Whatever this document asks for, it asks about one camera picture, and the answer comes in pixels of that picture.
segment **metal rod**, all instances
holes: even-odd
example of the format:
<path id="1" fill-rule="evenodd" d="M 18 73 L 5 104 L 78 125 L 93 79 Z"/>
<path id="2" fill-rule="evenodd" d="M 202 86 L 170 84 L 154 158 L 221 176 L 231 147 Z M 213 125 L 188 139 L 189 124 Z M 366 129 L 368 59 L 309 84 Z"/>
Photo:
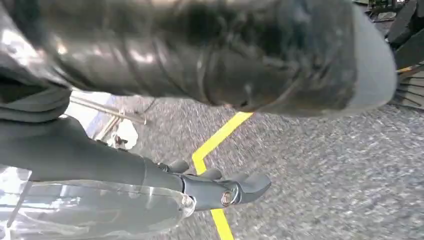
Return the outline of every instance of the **metal rod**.
<path id="1" fill-rule="evenodd" d="M 80 98 L 77 96 L 71 96 L 70 97 L 71 103 L 78 104 L 87 108 L 91 108 L 100 112 L 103 112 L 105 114 L 110 114 L 113 116 L 117 116 L 123 119 L 128 119 L 133 122 L 145 124 L 146 120 L 144 118 L 141 118 L 139 115 L 136 115 L 134 113 L 121 113 L 118 110 L 114 109 L 110 106 L 104 106 L 101 104 L 98 104 L 97 102 L 93 102 L 84 98 Z"/>
<path id="2" fill-rule="evenodd" d="M 101 129 L 101 131 L 94 136 L 94 140 L 102 141 L 106 135 L 116 126 L 121 118 L 118 116 L 112 116 L 112 118 L 106 123 L 106 125 Z"/>

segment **yellow road marking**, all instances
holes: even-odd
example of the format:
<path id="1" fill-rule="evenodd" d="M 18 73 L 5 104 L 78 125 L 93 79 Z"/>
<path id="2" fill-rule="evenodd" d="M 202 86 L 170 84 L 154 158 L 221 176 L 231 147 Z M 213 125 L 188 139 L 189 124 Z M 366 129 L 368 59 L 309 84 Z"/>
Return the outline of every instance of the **yellow road marking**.
<path id="1" fill-rule="evenodd" d="M 205 161 L 203 160 L 212 150 L 224 141 L 238 126 L 252 116 L 253 113 L 239 112 L 233 116 L 224 126 L 222 126 L 213 136 L 211 136 L 199 149 L 197 149 L 192 159 L 197 174 L 206 171 Z M 222 209 L 211 210 L 213 221 L 216 225 L 221 240 L 234 240 L 230 225 Z"/>

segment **gray asphalt ground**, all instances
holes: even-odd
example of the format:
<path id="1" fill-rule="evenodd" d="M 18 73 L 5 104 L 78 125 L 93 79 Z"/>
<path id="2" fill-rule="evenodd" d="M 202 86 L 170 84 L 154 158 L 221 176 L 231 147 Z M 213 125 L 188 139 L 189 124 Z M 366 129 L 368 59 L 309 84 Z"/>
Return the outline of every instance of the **gray asphalt ground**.
<path id="1" fill-rule="evenodd" d="M 120 98 L 143 110 L 151 98 Z M 160 99 L 136 126 L 132 150 L 155 161 L 191 154 L 233 115 L 191 100 Z M 266 173 L 259 201 L 225 210 L 237 240 L 424 239 L 424 114 L 384 106 L 337 119 L 254 114 L 206 159 L 224 176 Z M 152 240 L 218 240 L 209 212 Z"/>

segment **clear plastic cover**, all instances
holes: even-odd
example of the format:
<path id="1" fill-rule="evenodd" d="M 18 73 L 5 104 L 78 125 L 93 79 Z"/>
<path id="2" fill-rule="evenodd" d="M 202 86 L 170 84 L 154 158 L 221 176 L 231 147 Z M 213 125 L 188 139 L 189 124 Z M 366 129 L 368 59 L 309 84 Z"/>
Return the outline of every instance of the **clear plastic cover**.
<path id="1" fill-rule="evenodd" d="M 194 201 L 181 192 L 91 180 L 28 181 L 2 168 L 0 239 L 126 240 L 175 227 Z"/>

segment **bolt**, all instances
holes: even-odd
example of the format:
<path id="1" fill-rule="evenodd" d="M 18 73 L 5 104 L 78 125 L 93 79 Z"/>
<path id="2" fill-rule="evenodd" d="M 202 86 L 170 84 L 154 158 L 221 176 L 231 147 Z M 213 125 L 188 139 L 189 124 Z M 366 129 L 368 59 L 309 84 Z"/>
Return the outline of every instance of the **bolt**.
<path id="1" fill-rule="evenodd" d="M 233 200 L 233 194 L 230 191 L 225 191 L 222 194 L 221 203 L 224 207 L 228 207 Z"/>

